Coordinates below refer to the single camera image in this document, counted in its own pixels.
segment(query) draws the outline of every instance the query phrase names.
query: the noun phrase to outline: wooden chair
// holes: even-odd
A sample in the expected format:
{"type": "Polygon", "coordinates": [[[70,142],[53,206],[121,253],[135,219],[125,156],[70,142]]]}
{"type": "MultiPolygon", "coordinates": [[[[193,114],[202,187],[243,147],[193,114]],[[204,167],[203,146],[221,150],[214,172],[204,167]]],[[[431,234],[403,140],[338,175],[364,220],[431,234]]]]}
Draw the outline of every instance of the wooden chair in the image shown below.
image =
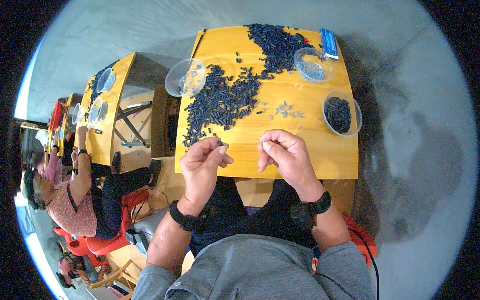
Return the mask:
{"type": "MultiPolygon", "coordinates": [[[[134,283],[134,284],[137,284],[138,281],[135,279],[135,278],[132,278],[130,275],[126,274],[125,273],[125,269],[128,268],[128,266],[132,263],[132,260],[129,259],[127,261],[126,264],[124,264],[120,269],[118,269],[116,272],[114,273],[111,273],[109,274],[108,278],[107,279],[104,279],[102,281],[98,281],[96,283],[93,283],[90,285],[90,288],[91,289],[94,289],[94,288],[98,288],[100,286],[103,286],[104,284],[107,284],[107,283],[112,283],[114,280],[117,280],[119,279],[120,277],[123,277],[127,280],[127,285],[129,287],[130,290],[134,290],[134,288],[132,288],[131,284],[130,283],[134,283]]],[[[133,292],[131,292],[130,294],[120,298],[119,300],[129,300],[131,299],[133,296],[133,292]]]]}

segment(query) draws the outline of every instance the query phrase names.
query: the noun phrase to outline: sleeve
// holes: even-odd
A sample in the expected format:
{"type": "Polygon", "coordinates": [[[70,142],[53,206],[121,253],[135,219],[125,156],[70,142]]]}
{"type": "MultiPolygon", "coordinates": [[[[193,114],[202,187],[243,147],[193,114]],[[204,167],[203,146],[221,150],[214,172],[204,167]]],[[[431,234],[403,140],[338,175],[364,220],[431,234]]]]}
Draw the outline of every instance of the sleeve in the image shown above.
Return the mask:
{"type": "Polygon", "coordinates": [[[55,181],[55,173],[57,172],[57,163],[59,157],[57,155],[50,155],[48,159],[48,166],[45,170],[45,177],[50,181],[55,181]]]}
{"type": "Polygon", "coordinates": [[[325,250],[313,277],[329,299],[374,299],[367,265],[351,241],[325,250]]]}
{"type": "Polygon", "coordinates": [[[151,265],[140,272],[132,300],[163,299],[168,288],[177,280],[169,270],[151,265]]]}

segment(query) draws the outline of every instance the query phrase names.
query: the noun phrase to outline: shoe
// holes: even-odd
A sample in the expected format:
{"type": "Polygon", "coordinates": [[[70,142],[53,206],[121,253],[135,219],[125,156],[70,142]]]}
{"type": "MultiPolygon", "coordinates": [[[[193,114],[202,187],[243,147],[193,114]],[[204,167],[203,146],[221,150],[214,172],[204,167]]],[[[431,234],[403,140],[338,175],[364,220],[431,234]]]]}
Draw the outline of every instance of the shoe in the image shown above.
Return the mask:
{"type": "Polygon", "coordinates": [[[153,173],[152,182],[148,184],[149,187],[154,188],[156,186],[156,182],[158,180],[158,175],[160,175],[160,171],[162,170],[162,161],[157,159],[150,160],[150,165],[148,166],[150,172],[153,173]]]}
{"type": "Polygon", "coordinates": [[[121,152],[117,151],[113,154],[112,166],[115,173],[120,173],[121,167],[121,152]]]}

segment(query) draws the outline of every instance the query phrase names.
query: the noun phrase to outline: bowl of black parts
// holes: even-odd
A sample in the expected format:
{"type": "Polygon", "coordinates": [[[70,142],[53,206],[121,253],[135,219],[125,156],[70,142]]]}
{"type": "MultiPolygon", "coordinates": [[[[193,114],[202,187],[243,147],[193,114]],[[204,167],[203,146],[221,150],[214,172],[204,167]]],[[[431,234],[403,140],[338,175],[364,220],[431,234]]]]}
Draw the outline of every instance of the bowl of black parts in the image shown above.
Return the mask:
{"type": "Polygon", "coordinates": [[[325,97],[322,115],[327,128],[343,137],[355,136],[361,129],[360,106],[353,96],[341,90],[333,90],[325,97]]]}
{"type": "Polygon", "coordinates": [[[174,97],[193,96],[205,85],[206,67],[198,59],[186,59],[174,65],[165,78],[165,89],[174,97]]]}
{"type": "Polygon", "coordinates": [[[97,97],[90,108],[90,112],[88,114],[88,123],[90,125],[100,123],[105,119],[106,114],[107,104],[102,100],[101,97],[97,97]]]}
{"type": "Polygon", "coordinates": [[[112,71],[112,68],[108,68],[105,71],[103,71],[102,75],[98,79],[98,82],[96,83],[96,92],[97,93],[104,93],[108,92],[112,86],[113,83],[115,82],[116,75],[112,71]]]}
{"type": "Polygon", "coordinates": [[[332,60],[315,48],[298,49],[293,55],[293,62],[300,76],[307,82],[326,82],[335,75],[332,60]]]}
{"type": "Polygon", "coordinates": [[[82,121],[83,117],[84,117],[84,108],[80,105],[80,103],[77,103],[72,113],[72,125],[75,125],[80,121],[82,121]]]}

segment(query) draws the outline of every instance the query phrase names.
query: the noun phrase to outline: man's left hand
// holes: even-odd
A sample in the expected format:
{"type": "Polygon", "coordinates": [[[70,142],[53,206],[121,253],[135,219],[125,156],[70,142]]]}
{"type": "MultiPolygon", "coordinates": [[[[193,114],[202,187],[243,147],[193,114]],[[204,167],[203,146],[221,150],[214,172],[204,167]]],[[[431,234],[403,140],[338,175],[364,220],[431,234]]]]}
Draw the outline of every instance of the man's left hand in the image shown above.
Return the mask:
{"type": "Polygon", "coordinates": [[[218,146],[218,141],[220,139],[217,137],[198,141],[180,159],[185,179],[185,197],[177,207],[184,215],[200,214],[215,188],[218,166],[225,168],[234,161],[226,154],[228,144],[218,146]]]}

